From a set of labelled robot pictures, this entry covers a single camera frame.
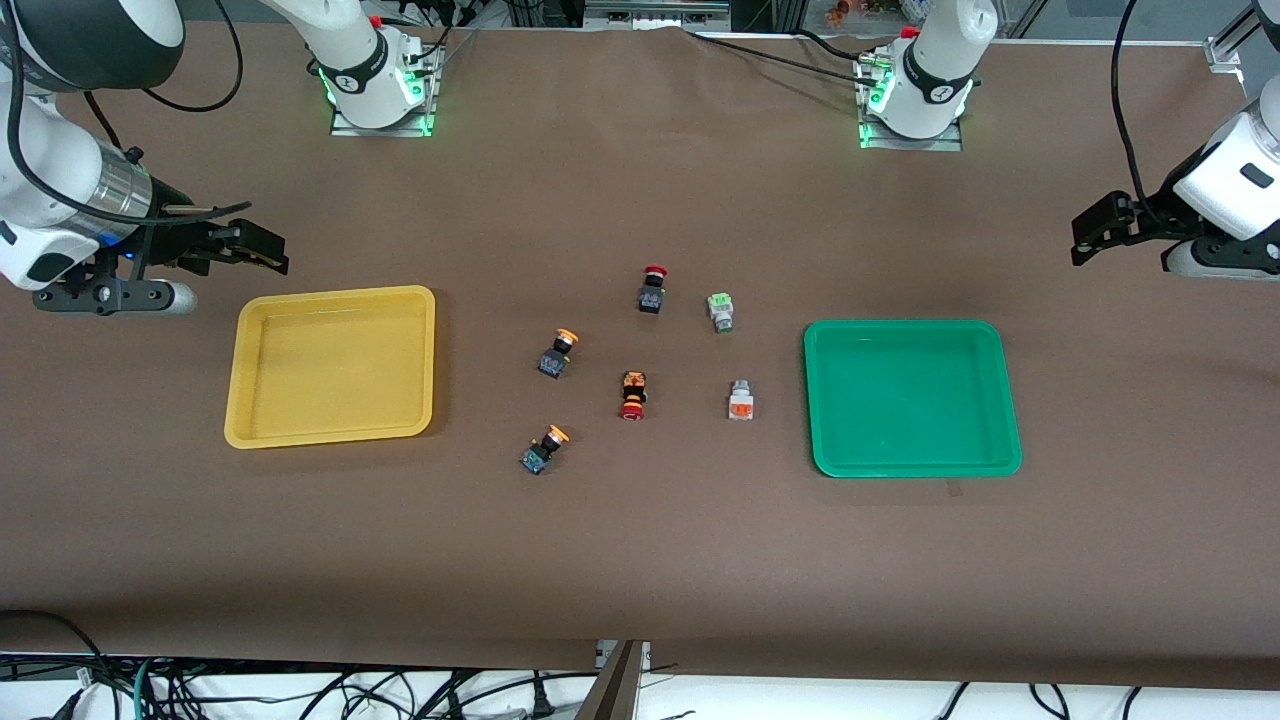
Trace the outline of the metal table bracket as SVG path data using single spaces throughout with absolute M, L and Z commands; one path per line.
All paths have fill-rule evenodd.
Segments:
M 573 720 L 635 720 L 643 675 L 652 669 L 646 641 L 599 641 L 599 674 Z

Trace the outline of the brown table cover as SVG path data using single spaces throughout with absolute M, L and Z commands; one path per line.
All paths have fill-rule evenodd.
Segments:
M 681 673 L 1280 687 L 1280 282 L 1167 274 L 1158 243 L 1071 265 L 1126 182 L 1107 49 L 995 46 L 963 151 L 895 152 L 838 81 L 677 29 L 456 33 L 433 137 L 338 138 L 294 31 L 239 31 L 228 108 L 99 100 L 291 272 L 108 319 L 0 281 L 0 609 L 110 653 L 589 667 L 639 638 Z M 248 301 L 398 284 L 438 302 L 426 430 L 225 442 Z M 993 325 L 1020 470 L 824 477 L 803 332 L 840 318 Z

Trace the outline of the green plastic tray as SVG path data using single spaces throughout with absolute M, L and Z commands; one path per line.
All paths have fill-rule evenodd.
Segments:
M 987 322 L 824 319 L 803 336 L 812 460 L 844 480 L 1000 478 L 1023 451 Z

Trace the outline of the yellow plastic tray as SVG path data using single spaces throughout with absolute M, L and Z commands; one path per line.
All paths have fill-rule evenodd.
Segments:
M 224 420 L 239 450 L 394 439 L 433 419 L 436 299 L 420 284 L 265 296 L 236 328 Z

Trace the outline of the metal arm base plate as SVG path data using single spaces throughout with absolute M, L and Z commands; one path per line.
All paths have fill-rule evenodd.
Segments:
M 442 83 L 444 47 L 384 27 L 378 54 L 347 70 L 320 68 L 333 106 L 332 135 L 429 137 Z
M 887 45 L 860 53 L 858 59 L 852 61 L 852 69 L 856 78 L 876 81 L 874 87 L 860 87 L 855 92 L 861 149 L 927 152 L 960 152 L 963 150 L 960 115 L 955 115 L 945 132 L 932 138 L 909 138 L 892 131 L 881 117 L 872 111 L 872 100 L 882 99 L 884 91 L 893 83 Z

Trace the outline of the aluminium frame corner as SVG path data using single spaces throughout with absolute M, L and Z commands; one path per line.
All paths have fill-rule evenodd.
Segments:
M 1254 36 L 1266 37 L 1280 54 L 1280 0 L 1248 0 L 1245 8 L 1204 41 L 1210 70 L 1219 74 L 1240 69 L 1239 51 Z

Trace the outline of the grey metal rail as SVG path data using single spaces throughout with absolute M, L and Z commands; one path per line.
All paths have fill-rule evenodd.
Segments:
M 731 32 L 730 0 L 584 0 L 584 29 Z

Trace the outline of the yellow button blue base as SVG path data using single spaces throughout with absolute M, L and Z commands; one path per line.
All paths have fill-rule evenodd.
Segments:
M 540 356 L 538 370 L 553 379 L 559 379 L 570 364 L 570 354 L 579 337 L 566 328 L 559 328 L 550 347 Z
M 550 466 L 556 452 L 568 442 L 570 436 L 562 428 L 550 424 L 547 432 L 524 451 L 520 459 L 521 468 L 532 475 L 543 474 Z

